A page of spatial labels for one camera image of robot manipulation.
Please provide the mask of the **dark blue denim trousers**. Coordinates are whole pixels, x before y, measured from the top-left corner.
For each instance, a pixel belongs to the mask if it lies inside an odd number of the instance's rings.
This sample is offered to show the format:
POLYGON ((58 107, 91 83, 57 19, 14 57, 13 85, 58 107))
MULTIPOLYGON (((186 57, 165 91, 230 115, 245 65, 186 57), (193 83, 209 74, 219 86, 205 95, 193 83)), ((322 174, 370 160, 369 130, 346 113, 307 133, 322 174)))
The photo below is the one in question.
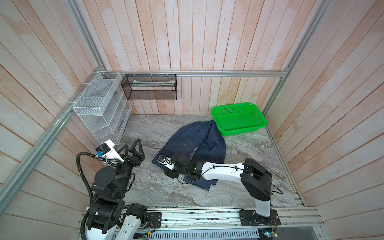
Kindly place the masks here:
POLYGON ((226 151, 225 139, 215 121, 194 122, 173 134, 152 163, 167 171, 167 167, 158 163, 159 157, 171 158, 174 154, 181 153, 192 157, 193 161, 223 164, 226 151))

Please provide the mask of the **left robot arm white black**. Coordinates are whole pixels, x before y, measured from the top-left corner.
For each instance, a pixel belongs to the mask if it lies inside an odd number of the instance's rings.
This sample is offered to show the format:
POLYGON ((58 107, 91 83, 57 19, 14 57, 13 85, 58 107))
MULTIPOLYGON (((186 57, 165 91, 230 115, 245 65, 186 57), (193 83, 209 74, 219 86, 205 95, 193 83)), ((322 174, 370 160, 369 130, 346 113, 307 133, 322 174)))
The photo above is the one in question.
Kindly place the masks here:
POLYGON ((147 225, 147 207, 124 201, 135 180, 134 167, 145 159, 142 142, 137 139, 131 146, 125 144, 119 150, 108 140, 96 148, 97 154, 80 152, 76 164, 87 188, 90 204, 82 219, 80 235, 83 240, 110 240, 116 229, 118 240, 132 240, 141 237, 140 227, 147 225), (81 166, 81 157, 88 156, 107 166, 101 168, 90 185, 81 166))

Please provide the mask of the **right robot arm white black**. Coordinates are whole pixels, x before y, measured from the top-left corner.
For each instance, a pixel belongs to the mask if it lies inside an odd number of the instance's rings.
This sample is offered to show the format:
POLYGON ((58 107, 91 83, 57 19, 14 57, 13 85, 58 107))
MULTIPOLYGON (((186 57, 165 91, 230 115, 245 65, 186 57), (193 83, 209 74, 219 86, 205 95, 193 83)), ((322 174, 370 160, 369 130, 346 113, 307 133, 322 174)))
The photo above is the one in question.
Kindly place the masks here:
POLYGON ((255 199, 256 217, 271 216, 273 175, 253 159, 239 164, 217 164, 196 162, 183 154, 175 154, 171 158, 160 156, 157 162, 168 169, 166 175, 172 179, 184 175, 191 181, 222 180, 242 184, 255 199))

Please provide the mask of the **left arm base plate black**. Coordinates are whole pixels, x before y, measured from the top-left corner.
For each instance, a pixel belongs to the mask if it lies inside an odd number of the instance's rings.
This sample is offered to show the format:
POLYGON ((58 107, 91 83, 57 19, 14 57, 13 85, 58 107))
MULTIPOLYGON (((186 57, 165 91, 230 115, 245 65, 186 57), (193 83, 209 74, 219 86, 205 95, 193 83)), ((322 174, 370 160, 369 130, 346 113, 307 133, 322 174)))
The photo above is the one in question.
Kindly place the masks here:
POLYGON ((162 213, 161 212, 148 212, 144 218, 142 228, 152 230, 159 229, 162 224, 162 213))

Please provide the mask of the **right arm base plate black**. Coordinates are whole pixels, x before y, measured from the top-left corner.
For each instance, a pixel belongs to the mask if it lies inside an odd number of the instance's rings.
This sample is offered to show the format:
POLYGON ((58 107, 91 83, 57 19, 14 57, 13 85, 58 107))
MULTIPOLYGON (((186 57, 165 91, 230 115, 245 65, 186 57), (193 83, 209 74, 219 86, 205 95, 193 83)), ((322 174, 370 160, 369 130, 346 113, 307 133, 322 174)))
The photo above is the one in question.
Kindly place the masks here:
POLYGON ((271 210, 269 217, 256 214, 254 210, 238 211, 242 226, 280 226, 281 220, 276 210, 271 210))

